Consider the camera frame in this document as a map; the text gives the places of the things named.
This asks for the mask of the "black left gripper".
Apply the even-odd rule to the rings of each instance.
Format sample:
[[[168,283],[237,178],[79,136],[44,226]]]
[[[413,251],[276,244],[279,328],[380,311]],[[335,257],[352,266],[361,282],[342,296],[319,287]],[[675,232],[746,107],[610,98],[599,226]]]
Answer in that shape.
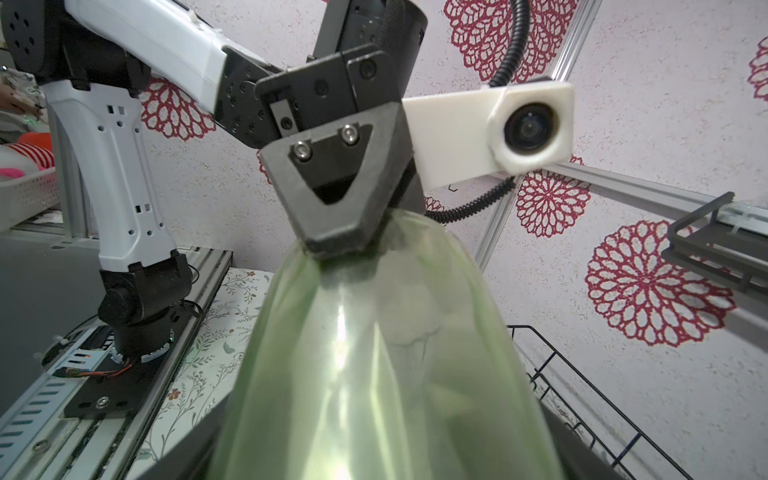
[[[405,109],[392,101],[427,26],[413,1],[328,1],[307,62],[255,85],[274,141],[260,158],[315,258],[364,250],[391,208],[426,211]]]

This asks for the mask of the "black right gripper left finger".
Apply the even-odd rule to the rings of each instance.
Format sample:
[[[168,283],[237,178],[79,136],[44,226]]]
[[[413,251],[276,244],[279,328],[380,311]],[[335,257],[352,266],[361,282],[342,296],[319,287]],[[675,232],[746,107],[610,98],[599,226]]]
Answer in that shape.
[[[223,398],[188,434],[140,480],[202,480],[206,478],[219,440],[229,399]]]

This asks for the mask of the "short green glass cup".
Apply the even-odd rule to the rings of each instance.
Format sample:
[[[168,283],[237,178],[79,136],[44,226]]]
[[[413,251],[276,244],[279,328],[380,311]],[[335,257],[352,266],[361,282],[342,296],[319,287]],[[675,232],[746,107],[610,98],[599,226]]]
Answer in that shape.
[[[462,243],[392,210],[364,251],[294,247],[230,395],[211,479],[560,479],[495,301]]]

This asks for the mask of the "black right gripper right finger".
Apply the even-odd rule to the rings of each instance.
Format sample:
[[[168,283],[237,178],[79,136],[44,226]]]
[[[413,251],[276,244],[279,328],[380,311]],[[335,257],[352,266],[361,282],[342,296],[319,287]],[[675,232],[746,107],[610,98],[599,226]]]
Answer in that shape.
[[[622,479],[616,471],[590,450],[551,410],[546,406],[541,406],[541,409],[566,479]]]

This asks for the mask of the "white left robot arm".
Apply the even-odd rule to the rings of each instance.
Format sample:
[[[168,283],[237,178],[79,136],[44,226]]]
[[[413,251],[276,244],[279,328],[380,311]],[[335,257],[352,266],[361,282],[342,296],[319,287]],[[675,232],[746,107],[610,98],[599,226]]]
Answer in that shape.
[[[412,65],[427,21],[410,1],[330,3],[309,66],[315,78],[267,93],[282,71],[177,1],[5,1],[1,31],[71,142],[100,238],[98,316],[118,362],[149,361],[171,341],[170,311],[191,290],[187,260],[155,209],[140,95],[159,74],[240,142],[268,143],[361,110],[356,86],[377,53]],[[360,57],[362,68],[352,65]]]

